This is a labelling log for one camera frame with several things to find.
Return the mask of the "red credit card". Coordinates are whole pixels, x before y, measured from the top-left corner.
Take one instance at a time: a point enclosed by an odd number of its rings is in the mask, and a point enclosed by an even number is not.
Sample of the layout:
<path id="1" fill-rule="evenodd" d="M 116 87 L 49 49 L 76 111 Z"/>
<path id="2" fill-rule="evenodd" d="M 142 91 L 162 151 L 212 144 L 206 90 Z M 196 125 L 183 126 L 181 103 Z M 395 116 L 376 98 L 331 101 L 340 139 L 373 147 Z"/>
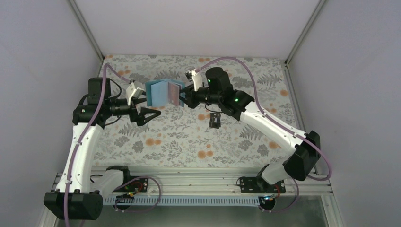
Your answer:
<path id="1" fill-rule="evenodd" d="M 174 106 L 180 105 L 180 86 L 176 83 L 168 82 L 168 102 Z"/>

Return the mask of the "blue card holder wallet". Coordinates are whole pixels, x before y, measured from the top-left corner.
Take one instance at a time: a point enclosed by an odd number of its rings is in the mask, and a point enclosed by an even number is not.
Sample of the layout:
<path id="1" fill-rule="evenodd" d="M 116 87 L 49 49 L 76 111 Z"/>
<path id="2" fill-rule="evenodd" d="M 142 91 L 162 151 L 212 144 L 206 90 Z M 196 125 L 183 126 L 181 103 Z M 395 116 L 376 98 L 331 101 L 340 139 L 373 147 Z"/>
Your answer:
<path id="1" fill-rule="evenodd" d="M 176 83 L 180 89 L 185 88 L 185 83 L 173 79 L 153 80 L 145 83 L 147 106 L 161 107 L 169 104 L 168 102 L 168 82 Z"/>

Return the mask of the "black credit card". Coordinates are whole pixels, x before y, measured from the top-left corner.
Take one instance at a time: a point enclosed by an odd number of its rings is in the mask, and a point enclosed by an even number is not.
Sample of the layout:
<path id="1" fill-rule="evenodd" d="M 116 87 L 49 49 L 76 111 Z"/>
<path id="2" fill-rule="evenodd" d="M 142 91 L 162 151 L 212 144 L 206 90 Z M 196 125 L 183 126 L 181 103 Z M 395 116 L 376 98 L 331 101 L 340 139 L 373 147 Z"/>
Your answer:
<path id="1" fill-rule="evenodd" d="M 209 114 L 209 127 L 219 129 L 221 127 L 221 114 L 210 113 Z"/>

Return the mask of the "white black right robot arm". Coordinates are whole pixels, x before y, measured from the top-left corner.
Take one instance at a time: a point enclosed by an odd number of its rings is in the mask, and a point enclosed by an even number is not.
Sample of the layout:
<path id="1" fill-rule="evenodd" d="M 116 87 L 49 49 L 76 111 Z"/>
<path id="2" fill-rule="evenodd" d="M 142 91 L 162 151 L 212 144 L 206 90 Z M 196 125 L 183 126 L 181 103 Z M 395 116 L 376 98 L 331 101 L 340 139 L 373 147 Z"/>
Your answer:
<path id="1" fill-rule="evenodd" d="M 317 132 L 306 133 L 272 115 L 254 97 L 234 89 L 228 74 L 220 67 L 206 71 L 207 87 L 196 69 L 186 72 L 185 75 L 192 82 L 181 89 L 185 93 L 182 101 L 189 108 L 195 108 L 199 104 L 218 105 L 221 113 L 256 128 L 291 153 L 288 159 L 267 164 L 260 171 L 260 177 L 256 180 L 259 191 L 268 192 L 275 183 L 287 178 L 304 181 L 308 177 L 321 156 L 316 151 L 320 147 L 320 135 Z"/>

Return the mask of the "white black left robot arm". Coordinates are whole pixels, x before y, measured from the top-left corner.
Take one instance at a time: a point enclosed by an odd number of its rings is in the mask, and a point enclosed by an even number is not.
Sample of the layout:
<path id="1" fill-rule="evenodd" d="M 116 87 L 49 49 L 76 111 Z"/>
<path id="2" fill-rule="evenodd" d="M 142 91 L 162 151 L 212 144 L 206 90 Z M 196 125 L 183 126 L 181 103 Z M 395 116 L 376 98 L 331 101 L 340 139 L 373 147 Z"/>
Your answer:
<path id="1" fill-rule="evenodd" d="M 99 139 L 112 116 L 128 116 L 143 126 L 161 112 L 136 108 L 144 98 L 118 99 L 111 96 L 109 78 L 90 78 L 88 94 L 73 111 L 73 139 L 68 160 L 53 192 L 44 196 L 44 205 L 59 219 L 96 220 L 103 209 L 103 201 L 113 192 L 128 196 L 147 190 L 148 177 L 132 177 L 127 166 L 110 166 L 92 182 L 92 161 Z"/>

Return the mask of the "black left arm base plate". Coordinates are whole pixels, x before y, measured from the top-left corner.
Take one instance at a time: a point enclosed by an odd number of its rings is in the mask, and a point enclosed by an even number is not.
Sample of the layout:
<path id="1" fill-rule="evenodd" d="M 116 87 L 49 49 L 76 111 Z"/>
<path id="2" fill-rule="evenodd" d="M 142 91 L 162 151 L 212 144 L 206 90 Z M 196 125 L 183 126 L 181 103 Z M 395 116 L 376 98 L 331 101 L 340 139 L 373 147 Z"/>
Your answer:
<path id="1" fill-rule="evenodd" d="M 145 193 L 148 189 L 147 176 L 132 176 L 129 181 L 113 190 L 114 193 Z"/>

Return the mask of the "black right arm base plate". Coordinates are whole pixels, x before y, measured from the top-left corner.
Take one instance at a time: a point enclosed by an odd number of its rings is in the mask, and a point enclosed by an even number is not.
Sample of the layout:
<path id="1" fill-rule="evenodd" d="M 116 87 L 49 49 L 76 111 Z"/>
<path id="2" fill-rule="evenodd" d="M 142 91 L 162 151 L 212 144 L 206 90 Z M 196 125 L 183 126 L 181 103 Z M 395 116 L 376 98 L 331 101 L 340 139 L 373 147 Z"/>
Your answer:
<path id="1" fill-rule="evenodd" d="M 240 187 L 241 193 L 278 194 L 286 192 L 284 181 L 269 184 L 261 177 L 242 176 L 237 179 L 235 184 Z"/>

